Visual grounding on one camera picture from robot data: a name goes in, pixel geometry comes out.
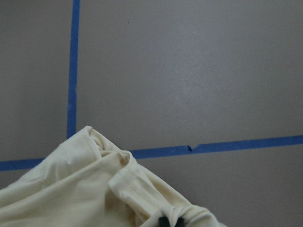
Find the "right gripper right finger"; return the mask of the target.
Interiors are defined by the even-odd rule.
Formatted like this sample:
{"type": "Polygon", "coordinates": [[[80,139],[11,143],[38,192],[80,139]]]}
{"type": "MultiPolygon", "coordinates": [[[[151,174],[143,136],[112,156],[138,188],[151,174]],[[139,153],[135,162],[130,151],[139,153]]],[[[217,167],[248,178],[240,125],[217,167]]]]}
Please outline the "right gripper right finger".
{"type": "Polygon", "coordinates": [[[183,218],[178,218],[175,227],[185,227],[185,222],[183,218]]]}

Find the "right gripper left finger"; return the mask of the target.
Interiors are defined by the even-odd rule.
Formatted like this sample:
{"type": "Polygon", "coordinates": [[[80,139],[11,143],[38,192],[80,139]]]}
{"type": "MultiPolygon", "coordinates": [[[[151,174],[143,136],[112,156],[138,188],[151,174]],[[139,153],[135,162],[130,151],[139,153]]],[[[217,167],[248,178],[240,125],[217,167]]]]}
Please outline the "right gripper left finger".
{"type": "Polygon", "coordinates": [[[169,227],[169,219],[167,217],[158,218],[159,227],[169,227]]]}

